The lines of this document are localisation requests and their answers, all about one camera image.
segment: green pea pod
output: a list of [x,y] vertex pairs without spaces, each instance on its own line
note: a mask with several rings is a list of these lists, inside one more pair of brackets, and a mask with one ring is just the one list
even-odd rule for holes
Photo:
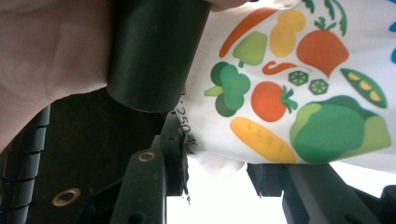
[[387,98],[382,89],[370,77],[352,69],[341,69],[346,80],[365,100],[381,108],[387,108]]

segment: vegetable print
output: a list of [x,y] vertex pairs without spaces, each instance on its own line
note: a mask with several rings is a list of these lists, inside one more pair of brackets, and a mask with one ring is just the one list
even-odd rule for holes
[[244,18],[230,17],[231,27],[215,23],[223,36],[208,35],[210,53],[197,60],[183,96],[183,104],[202,97],[195,108],[210,118],[191,125],[197,145],[253,163],[323,163],[394,147],[396,70],[387,66],[396,63],[396,41],[386,50],[358,31],[367,25],[363,32],[374,27],[375,36],[389,38],[396,22],[358,23],[355,10],[362,9],[354,1],[251,8]]

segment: green leaf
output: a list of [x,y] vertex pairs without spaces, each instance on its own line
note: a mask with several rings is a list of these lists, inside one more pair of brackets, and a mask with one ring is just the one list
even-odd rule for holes
[[335,14],[334,14],[334,7],[332,6],[332,2],[330,0],[325,0],[324,5],[326,6],[327,9],[329,9],[329,15],[333,21],[335,18]]
[[324,17],[319,17],[318,21],[315,21],[315,25],[319,28],[319,30],[326,29],[326,19]]
[[340,23],[341,34],[342,36],[344,36],[347,33],[347,17],[343,17],[339,23]]
[[305,7],[307,7],[311,14],[313,14],[315,12],[314,2],[312,0],[303,0],[303,2],[305,3]]
[[332,28],[334,28],[336,25],[337,25],[337,22],[333,22],[332,24],[330,24],[330,25],[326,28],[326,30],[329,31],[329,30],[331,30]]
[[288,109],[289,113],[298,108],[298,104],[291,100],[290,97],[294,94],[293,90],[289,90],[283,86],[282,95],[280,96],[280,102]]
[[341,4],[337,1],[337,0],[331,0],[340,10],[342,18],[339,21],[340,24],[340,30],[341,30],[341,34],[342,36],[344,36],[347,33],[347,14],[344,11],[343,6],[341,6]]

